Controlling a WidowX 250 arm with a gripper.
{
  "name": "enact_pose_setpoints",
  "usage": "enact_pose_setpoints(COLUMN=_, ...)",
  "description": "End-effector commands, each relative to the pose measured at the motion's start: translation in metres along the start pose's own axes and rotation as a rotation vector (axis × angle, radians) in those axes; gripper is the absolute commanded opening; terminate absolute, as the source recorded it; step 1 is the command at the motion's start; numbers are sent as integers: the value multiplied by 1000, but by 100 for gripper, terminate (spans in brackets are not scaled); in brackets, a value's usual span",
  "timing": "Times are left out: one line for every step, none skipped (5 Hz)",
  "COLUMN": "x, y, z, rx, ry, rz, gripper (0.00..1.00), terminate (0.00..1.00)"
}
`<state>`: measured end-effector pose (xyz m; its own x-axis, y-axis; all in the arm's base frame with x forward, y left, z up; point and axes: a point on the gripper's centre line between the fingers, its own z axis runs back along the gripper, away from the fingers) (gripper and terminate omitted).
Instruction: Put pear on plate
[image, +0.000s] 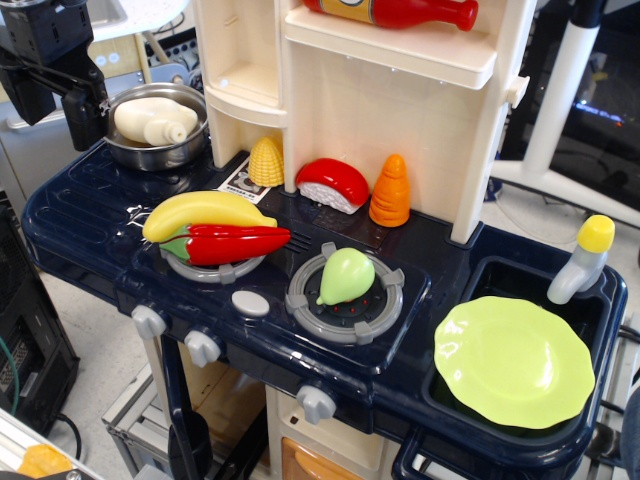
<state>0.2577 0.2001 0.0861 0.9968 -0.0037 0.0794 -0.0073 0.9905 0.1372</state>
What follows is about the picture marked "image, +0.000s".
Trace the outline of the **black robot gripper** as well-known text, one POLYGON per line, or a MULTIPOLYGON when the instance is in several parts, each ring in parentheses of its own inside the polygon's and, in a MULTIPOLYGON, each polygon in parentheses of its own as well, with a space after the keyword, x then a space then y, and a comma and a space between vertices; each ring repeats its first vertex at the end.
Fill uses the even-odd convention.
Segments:
POLYGON ((94 32, 86 3, 3 1, 1 19, 1 84, 17 113, 33 126, 56 110, 50 91, 69 91, 62 106, 72 143, 88 150, 108 133, 109 102, 88 52, 94 32))

